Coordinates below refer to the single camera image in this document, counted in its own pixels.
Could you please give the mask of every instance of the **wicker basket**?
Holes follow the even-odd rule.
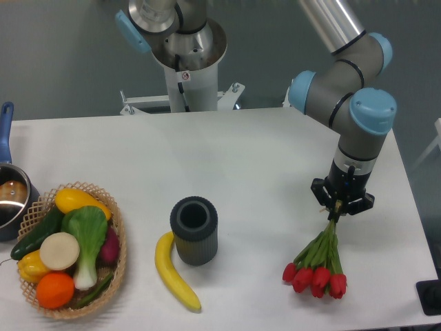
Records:
[[[19,231],[19,240],[21,240],[33,227],[43,219],[43,217],[48,213],[50,208],[54,205],[54,198],[57,192],[63,188],[76,188],[85,191],[92,195],[94,198],[104,203],[112,212],[112,218],[109,221],[110,225],[115,230],[118,235],[120,244],[120,254],[119,259],[115,265],[105,265],[104,263],[97,260],[96,273],[98,276],[98,282],[100,283],[110,272],[114,273],[113,279],[107,288],[101,295],[93,300],[89,305],[80,308],[73,309],[72,307],[81,300],[84,296],[93,291],[91,288],[87,291],[75,290],[74,297],[65,306],[56,309],[49,310],[40,307],[38,300],[36,299],[36,288],[37,285],[34,283],[28,283],[24,279],[20,278],[21,289],[23,290],[23,295],[26,301],[29,302],[32,307],[36,308],[41,314],[52,317],[53,319],[75,319],[77,317],[82,317],[91,312],[104,306],[118,290],[119,286],[124,277],[125,272],[125,261],[127,258],[127,247],[125,244],[125,231],[124,224],[121,218],[121,213],[115,202],[115,200],[102,188],[88,183],[76,182],[74,184],[60,185],[57,189],[52,189],[49,193],[45,193],[43,196],[39,197],[37,202],[32,204],[29,208],[27,215],[24,216],[23,222],[21,223],[21,229]]]

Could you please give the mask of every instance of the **yellow banana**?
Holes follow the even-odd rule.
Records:
[[[188,309],[193,312],[201,311],[201,303],[196,293],[187,285],[176,271],[170,253],[173,248],[173,232],[164,234],[156,244],[154,264],[159,276],[169,291]]]

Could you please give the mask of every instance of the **cooking pot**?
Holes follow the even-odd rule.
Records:
[[[12,165],[9,136],[14,104],[6,102],[0,114],[0,241],[16,239],[28,208],[39,193],[27,174]]]

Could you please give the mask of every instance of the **yellow bell pepper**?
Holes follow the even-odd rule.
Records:
[[[24,256],[18,263],[20,277],[28,283],[38,283],[51,269],[47,268],[40,259],[40,250]]]

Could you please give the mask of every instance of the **blue pot handle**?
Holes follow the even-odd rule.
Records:
[[[9,135],[11,133],[12,115],[14,104],[5,102],[1,106],[0,114],[0,163],[12,163],[11,151],[9,149]]]

